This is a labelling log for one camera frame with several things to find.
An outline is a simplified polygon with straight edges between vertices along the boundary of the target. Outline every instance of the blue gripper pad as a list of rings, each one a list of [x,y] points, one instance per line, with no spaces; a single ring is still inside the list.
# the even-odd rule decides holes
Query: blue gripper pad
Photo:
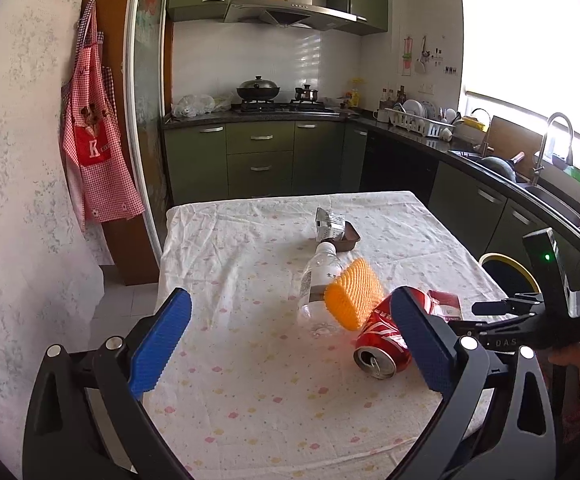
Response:
[[[392,292],[390,314],[428,387],[444,397],[449,396],[454,390],[454,342],[457,340],[452,329],[442,318],[423,312],[408,286]]]
[[[160,308],[160,316],[130,361],[128,387],[135,399],[152,390],[192,316],[192,298],[180,288]]]

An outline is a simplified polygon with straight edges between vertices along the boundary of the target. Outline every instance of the dish rack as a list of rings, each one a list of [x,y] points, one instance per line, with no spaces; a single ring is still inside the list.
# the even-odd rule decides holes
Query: dish rack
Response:
[[[410,132],[418,133],[422,137],[436,137],[439,138],[441,131],[444,128],[448,128],[451,132],[454,130],[454,126],[448,123],[441,123],[439,121],[433,121],[432,119],[424,119],[413,114],[402,112],[400,110],[390,110],[386,108],[388,114],[390,115],[390,122],[394,126],[399,126]]]

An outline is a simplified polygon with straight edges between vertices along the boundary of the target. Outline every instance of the small brown container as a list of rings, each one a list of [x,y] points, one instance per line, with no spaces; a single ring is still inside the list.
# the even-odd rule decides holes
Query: small brown container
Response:
[[[324,240],[324,242],[330,242],[334,245],[334,248],[337,250],[337,253],[345,253],[347,251],[351,251],[355,248],[356,243],[361,240],[361,236],[359,233],[356,232],[356,229],[350,222],[346,222],[346,230],[343,233],[343,238],[341,240],[333,240],[332,238],[328,238]]]

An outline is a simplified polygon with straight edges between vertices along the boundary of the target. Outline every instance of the metal screw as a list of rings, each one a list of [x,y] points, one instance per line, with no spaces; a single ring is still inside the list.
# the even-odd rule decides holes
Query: metal screw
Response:
[[[461,346],[464,347],[466,350],[475,350],[479,345],[477,340],[470,336],[464,336],[460,339]]]
[[[120,338],[118,335],[113,335],[106,341],[106,348],[108,350],[118,350],[121,348],[121,345],[124,343],[124,340]]]
[[[48,357],[57,357],[61,353],[61,347],[59,345],[52,345],[46,351]]]
[[[519,349],[519,353],[526,359],[532,359],[534,357],[534,351],[529,346],[522,346]]]

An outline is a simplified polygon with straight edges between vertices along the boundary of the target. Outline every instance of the tile backsplash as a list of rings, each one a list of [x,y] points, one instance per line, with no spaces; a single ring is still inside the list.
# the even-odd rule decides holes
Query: tile backsplash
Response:
[[[276,101],[294,97],[294,87],[310,84],[319,98],[339,97],[359,76],[361,38],[338,30],[211,20],[174,24],[172,100],[187,94],[234,94],[260,75],[281,87]]]

